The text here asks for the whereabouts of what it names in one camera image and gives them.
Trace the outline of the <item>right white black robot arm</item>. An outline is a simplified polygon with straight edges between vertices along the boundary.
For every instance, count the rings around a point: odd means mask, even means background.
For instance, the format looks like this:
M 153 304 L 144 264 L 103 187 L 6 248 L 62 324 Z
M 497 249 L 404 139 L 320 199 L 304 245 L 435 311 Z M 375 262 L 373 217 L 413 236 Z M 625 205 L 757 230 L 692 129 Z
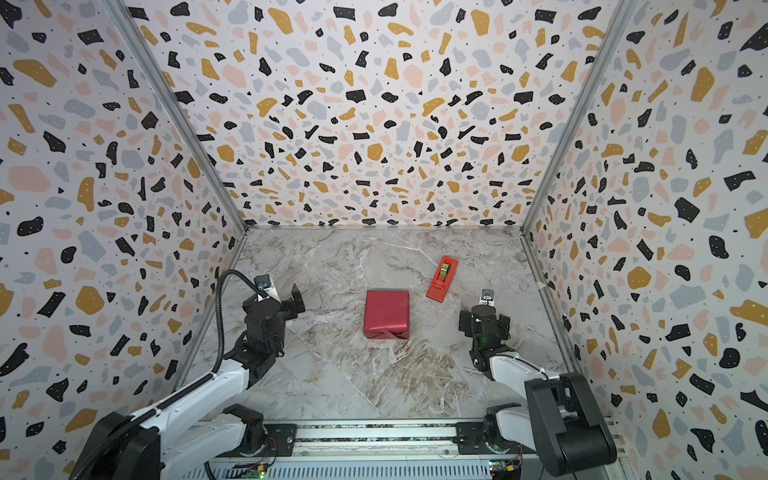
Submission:
M 485 446 L 499 454 L 528 448 L 553 476 L 614 463 L 616 442 L 586 378 L 525 359 L 506 344 L 509 328 L 510 318 L 490 303 L 459 313 L 458 330 L 471 340 L 475 369 L 524 400 L 486 409 L 481 434 Z

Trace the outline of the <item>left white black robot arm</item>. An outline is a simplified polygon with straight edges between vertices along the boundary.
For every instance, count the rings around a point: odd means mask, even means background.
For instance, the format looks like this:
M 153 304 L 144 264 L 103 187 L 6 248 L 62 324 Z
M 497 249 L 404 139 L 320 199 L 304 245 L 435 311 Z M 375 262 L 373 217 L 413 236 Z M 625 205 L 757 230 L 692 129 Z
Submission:
M 245 331 L 211 371 L 166 398 L 100 419 L 76 461 L 73 479 L 178 479 L 223 454 L 271 461 L 280 444 L 262 413 L 231 398 L 260 381 L 283 356 L 286 323 L 305 312 L 293 287 L 281 299 L 266 277 L 242 304 Z

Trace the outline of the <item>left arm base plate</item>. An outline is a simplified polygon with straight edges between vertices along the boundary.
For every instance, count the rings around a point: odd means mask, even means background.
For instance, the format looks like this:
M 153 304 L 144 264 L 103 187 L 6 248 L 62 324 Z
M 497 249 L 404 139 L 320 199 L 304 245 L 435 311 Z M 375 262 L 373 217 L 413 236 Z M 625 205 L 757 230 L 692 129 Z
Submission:
M 257 459 L 290 457 L 297 437 L 296 423 L 266 423 L 261 412 L 234 404 L 223 410 L 244 427 L 239 440 L 218 455 L 224 457 L 256 457 Z

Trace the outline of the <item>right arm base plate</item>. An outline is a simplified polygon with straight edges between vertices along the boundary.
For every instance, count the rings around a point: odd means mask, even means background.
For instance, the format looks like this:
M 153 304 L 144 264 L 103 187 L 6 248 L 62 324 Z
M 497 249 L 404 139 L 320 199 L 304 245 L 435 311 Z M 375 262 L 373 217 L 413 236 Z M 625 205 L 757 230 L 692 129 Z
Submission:
M 511 410 L 514 414 L 523 416 L 523 443 L 502 436 L 497 419 L 497 414 L 502 410 Z M 460 455 L 512 455 L 535 452 L 532 449 L 533 440 L 527 410 L 517 402 L 488 407 L 481 420 L 459 421 L 455 424 L 455 430 L 456 436 L 452 442 L 458 446 Z

